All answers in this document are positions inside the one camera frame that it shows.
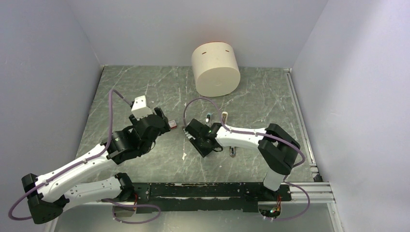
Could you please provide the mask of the red white staple box sleeve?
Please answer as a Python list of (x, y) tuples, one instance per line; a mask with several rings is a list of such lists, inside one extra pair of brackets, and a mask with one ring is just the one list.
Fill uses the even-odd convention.
[(174, 129), (177, 128), (177, 123), (176, 123), (175, 120), (170, 120), (170, 121), (168, 121), (168, 125), (169, 125), (169, 127), (170, 127), (171, 130), (174, 130)]

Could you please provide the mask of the blue white stapler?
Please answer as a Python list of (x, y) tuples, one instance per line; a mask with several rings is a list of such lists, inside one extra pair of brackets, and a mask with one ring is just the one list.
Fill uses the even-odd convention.
[(211, 113), (207, 113), (206, 119), (205, 119), (206, 124), (210, 124), (210, 123), (211, 123), (211, 119), (212, 119), (212, 114), (211, 114)]

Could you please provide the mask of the small beige stapler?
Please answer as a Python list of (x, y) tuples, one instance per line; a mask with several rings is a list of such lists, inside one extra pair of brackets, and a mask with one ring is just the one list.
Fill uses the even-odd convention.
[(231, 147), (229, 148), (229, 150), (230, 150), (230, 157), (231, 157), (231, 158), (235, 158), (235, 157), (236, 157), (235, 147), (234, 147), (234, 146), (231, 146)]

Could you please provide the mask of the long white stapler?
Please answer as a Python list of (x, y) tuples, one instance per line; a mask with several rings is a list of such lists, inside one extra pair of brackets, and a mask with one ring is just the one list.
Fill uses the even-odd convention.
[(222, 118), (222, 124), (226, 125), (227, 119), (228, 119), (228, 112), (224, 111), (221, 113), (221, 118)]

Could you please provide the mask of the staple tray with staples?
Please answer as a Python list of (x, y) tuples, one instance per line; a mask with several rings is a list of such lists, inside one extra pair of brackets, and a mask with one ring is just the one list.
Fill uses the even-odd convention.
[(186, 127), (182, 127), (182, 130), (186, 137), (189, 137), (189, 133), (186, 131)]

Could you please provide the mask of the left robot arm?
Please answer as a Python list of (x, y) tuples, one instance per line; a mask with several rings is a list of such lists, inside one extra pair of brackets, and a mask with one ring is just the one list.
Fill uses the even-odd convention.
[(44, 224), (73, 207), (92, 201), (131, 199), (135, 190), (126, 173), (117, 173), (98, 182), (84, 181), (98, 172), (148, 153), (156, 139), (170, 131), (168, 118), (160, 107), (147, 112), (141, 118), (130, 115), (130, 126), (112, 132), (110, 137), (69, 164), (40, 176), (24, 176), (22, 184), (28, 194), (33, 222)]

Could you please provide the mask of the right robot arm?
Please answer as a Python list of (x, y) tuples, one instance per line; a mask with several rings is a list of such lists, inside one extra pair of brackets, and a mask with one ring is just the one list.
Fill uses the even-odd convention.
[(269, 167), (261, 187), (261, 195), (266, 200), (278, 196), (283, 179), (290, 175), (301, 151), (300, 144), (274, 123), (267, 128), (245, 129), (223, 126), (221, 123), (213, 123), (209, 127), (192, 119), (184, 131), (202, 157), (221, 152), (225, 147), (258, 151)]

